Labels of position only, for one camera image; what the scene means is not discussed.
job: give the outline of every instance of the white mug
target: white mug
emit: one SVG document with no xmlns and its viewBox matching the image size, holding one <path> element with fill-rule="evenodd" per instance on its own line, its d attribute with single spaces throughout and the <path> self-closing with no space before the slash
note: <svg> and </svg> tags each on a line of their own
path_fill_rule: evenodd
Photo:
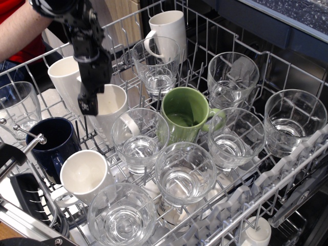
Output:
<svg viewBox="0 0 328 246">
<path fill-rule="evenodd" d="M 51 193 L 60 208 L 79 201 L 87 205 L 103 188 L 114 184 L 114 177 L 106 159 L 94 150 L 81 150 L 71 155 L 60 171 L 63 187 Z"/>
<path fill-rule="evenodd" d="M 56 61 L 48 69 L 48 75 L 67 108 L 77 116 L 83 116 L 78 106 L 77 97 L 81 83 L 78 81 L 80 70 L 73 56 Z"/>
<path fill-rule="evenodd" d="M 248 219 L 251 223 L 256 219 L 256 216 L 253 216 Z M 269 222 L 260 217 L 257 222 L 257 227 L 254 229 L 255 222 L 252 223 L 252 226 L 249 226 L 240 237 L 241 246 L 268 246 L 271 238 L 271 226 Z"/>
<path fill-rule="evenodd" d="M 183 12 L 178 10 L 166 11 L 159 13 L 149 20 L 151 31 L 147 34 L 146 39 L 150 37 L 169 37 L 175 40 L 180 46 L 180 63 L 187 59 L 187 36 L 186 25 Z M 159 51 L 165 50 L 167 44 L 157 44 Z M 152 51 L 148 48 L 147 51 L 154 56 Z M 162 54 L 162 56 L 173 57 L 169 54 Z"/>
<path fill-rule="evenodd" d="M 106 84 L 104 93 L 97 94 L 98 115 L 88 115 L 93 128 L 109 147 L 113 146 L 111 130 L 115 120 L 128 111 L 128 96 L 125 90 L 117 85 Z M 139 127 L 130 127 L 132 134 L 138 134 Z"/>
</svg>

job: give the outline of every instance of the upper dishwasher rack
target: upper dishwasher rack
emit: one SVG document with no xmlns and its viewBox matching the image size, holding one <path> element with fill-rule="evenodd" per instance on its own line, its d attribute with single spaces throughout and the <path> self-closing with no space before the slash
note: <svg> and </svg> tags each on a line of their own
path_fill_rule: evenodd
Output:
<svg viewBox="0 0 328 246">
<path fill-rule="evenodd" d="M 130 41 L 126 31 L 126 25 L 139 30 L 138 40 L 142 39 L 142 25 L 139 23 L 138 16 L 143 15 L 150 18 L 159 11 L 164 10 L 164 2 L 158 1 L 154 4 L 140 9 L 124 18 L 104 26 L 106 35 L 104 46 L 112 54 L 112 65 L 114 73 L 111 83 L 123 87 L 128 95 L 129 107 L 147 107 L 159 111 L 159 103 L 156 100 L 151 101 L 146 94 L 143 84 L 138 78 L 130 58 L 130 50 L 136 41 Z M 290 73 L 298 73 L 305 83 L 312 83 L 312 88 L 316 88 L 317 97 L 327 84 L 315 76 L 303 71 L 296 65 L 291 64 L 279 56 L 269 51 L 258 51 L 245 44 L 240 36 L 228 28 L 222 26 L 216 20 L 209 19 L 202 14 L 197 13 L 184 3 L 176 1 L 176 9 L 182 10 L 187 18 L 186 27 L 188 30 L 188 59 L 180 67 L 177 75 L 177 86 L 189 86 L 200 90 L 206 97 L 207 91 L 207 66 L 213 56 L 224 51 L 240 51 L 247 53 L 254 58 L 261 71 L 260 81 L 251 94 L 250 98 L 244 103 L 243 107 L 251 110 L 260 119 L 263 120 L 263 111 L 261 105 L 265 103 L 273 93 L 285 89 L 295 88 L 295 84 L 290 80 Z M 123 42 L 119 43 L 111 35 L 113 30 L 120 32 L 125 37 Z M 229 41 L 226 47 L 220 47 L 220 39 L 224 37 Z M 21 66 L 25 66 L 29 72 L 37 91 L 39 100 L 43 106 L 43 118 L 64 117 L 73 122 L 76 126 L 83 149 L 93 149 L 99 151 L 108 161 L 116 177 L 120 181 L 134 183 L 145 188 L 150 193 L 156 204 L 160 199 L 160 194 L 156 188 L 154 172 L 146 173 L 143 176 L 127 176 L 124 164 L 116 156 L 113 148 L 108 148 L 98 138 L 96 132 L 90 131 L 86 127 L 83 118 L 76 118 L 66 108 L 63 100 L 56 93 L 56 90 L 50 89 L 41 92 L 38 88 L 38 81 L 29 70 L 29 65 L 42 59 L 47 67 L 47 56 L 53 52 L 58 52 L 62 56 L 71 55 L 71 46 L 65 44 L 55 50 L 47 52 L 40 57 L 19 65 L 9 71 L 3 72 L 0 76 L 9 76 L 9 72 Z M 280 84 L 274 83 L 273 65 L 279 67 L 279 76 L 284 80 Z M 9 142 L 19 147 L 18 143 L 10 142 L 11 139 L 3 138 L 0 132 L 0 140 Z M 163 214 L 157 216 L 155 232 L 147 241 L 146 245 L 218 245 L 222 238 L 228 239 L 230 245 L 238 245 L 239 233 L 237 229 L 242 224 L 247 223 L 250 216 L 267 218 L 273 228 L 279 228 L 284 223 L 291 223 L 288 219 L 291 211 L 295 210 L 295 204 L 284 208 L 282 204 L 290 198 L 291 193 L 296 190 L 298 184 L 309 177 L 314 177 L 317 170 L 322 170 L 321 160 L 326 156 L 328 147 L 328 127 L 316 132 L 308 142 L 301 144 L 290 156 L 283 159 L 276 159 L 268 154 L 264 149 L 258 157 L 254 158 L 244 167 L 232 170 L 229 177 L 223 176 L 218 172 L 217 184 L 211 195 L 205 197 L 199 202 L 197 207 L 182 206 L 180 210 L 168 209 Z M 207 149 L 207 134 L 201 132 L 197 143 Z M 51 185 L 38 167 L 31 155 L 28 156 L 27 163 L 22 167 L 12 170 L 11 176 L 23 173 L 32 173 L 39 184 L 38 195 L 44 210 L 49 217 L 49 225 L 53 229 L 29 215 L 21 212 L 11 201 L 5 197 L 0 203 L 0 220 L 12 226 L 26 237 L 32 237 L 38 240 L 46 240 L 58 236 L 56 228 L 65 226 L 68 230 L 60 232 L 75 241 L 78 245 L 98 245 L 90 235 L 86 222 L 86 213 L 88 208 L 83 204 L 77 204 L 63 210 L 59 209 L 51 201 L 50 194 L 58 185 Z M 320 179 L 325 177 L 325 171 L 320 175 Z M 180 223 L 174 227 L 165 220 L 165 217 L 171 213 L 181 214 Z"/>
</svg>

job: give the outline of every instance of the glass tumbler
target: glass tumbler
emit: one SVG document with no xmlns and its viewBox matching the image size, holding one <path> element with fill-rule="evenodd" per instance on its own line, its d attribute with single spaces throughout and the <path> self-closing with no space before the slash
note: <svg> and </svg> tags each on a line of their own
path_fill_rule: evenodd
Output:
<svg viewBox="0 0 328 246">
<path fill-rule="evenodd" d="M 154 110 L 131 109 L 120 115 L 112 128 L 112 141 L 119 158 L 131 173 L 151 171 L 160 151 L 169 142 L 168 123 Z"/>
<path fill-rule="evenodd" d="M 225 52 L 209 63 L 208 89 L 211 108 L 239 107 L 259 80 L 259 69 L 249 57 Z"/>
<path fill-rule="evenodd" d="M 264 148 L 265 131 L 260 119 L 241 108 L 226 108 L 211 120 L 209 152 L 219 169 L 228 172 L 244 165 Z"/>
<path fill-rule="evenodd" d="M 326 124 L 326 108 L 311 93 L 294 89 L 277 92 L 264 109 L 266 148 L 283 158 Z"/>
<path fill-rule="evenodd" d="M 0 126 L 11 133 L 21 145 L 26 146 L 26 134 L 14 130 L 13 127 L 17 124 L 29 131 L 42 119 L 33 85 L 25 81 L 8 84 L 0 88 L 0 95 L 0 119 L 3 122 Z"/>
<path fill-rule="evenodd" d="M 88 211 L 88 227 L 104 246 L 143 245 L 153 234 L 156 211 L 152 198 L 139 186 L 117 183 L 101 190 Z"/>
<path fill-rule="evenodd" d="M 201 146 L 177 142 L 160 153 L 155 177 L 164 204 L 178 208 L 199 202 L 214 188 L 216 167 Z"/>
<path fill-rule="evenodd" d="M 133 47 L 131 54 L 150 98 L 162 99 L 175 87 L 180 61 L 176 41 L 168 37 L 146 38 Z"/>
</svg>

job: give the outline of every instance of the dark blue mug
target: dark blue mug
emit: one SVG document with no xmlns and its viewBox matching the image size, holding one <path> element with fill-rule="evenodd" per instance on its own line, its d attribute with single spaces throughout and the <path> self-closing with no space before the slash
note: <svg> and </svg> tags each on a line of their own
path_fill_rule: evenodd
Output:
<svg viewBox="0 0 328 246">
<path fill-rule="evenodd" d="M 38 143 L 31 151 L 39 166 L 45 171 L 49 181 L 60 183 L 60 170 L 62 165 L 77 151 L 81 150 L 79 139 L 76 136 L 72 123 L 60 117 L 48 118 L 35 124 L 30 133 L 42 133 L 47 143 Z M 29 144 L 34 138 L 26 137 Z"/>
</svg>

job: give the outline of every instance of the countertop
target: countertop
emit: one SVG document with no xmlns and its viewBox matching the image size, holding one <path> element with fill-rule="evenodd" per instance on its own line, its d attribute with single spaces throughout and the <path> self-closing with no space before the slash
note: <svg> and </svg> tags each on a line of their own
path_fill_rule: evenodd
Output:
<svg viewBox="0 0 328 246">
<path fill-rule="evenodd" d="M 328 37 L 325 37 L 328 35 L 328 0 L 241 0 L 241 2 L 249 4 L 254 2 L 254 7 L 256 4 L 260 4 L 265 7 L 262 8 L 263 12 L 306 33 L 318 35 L 319 39 L 328 42 Z"/>
</svg>

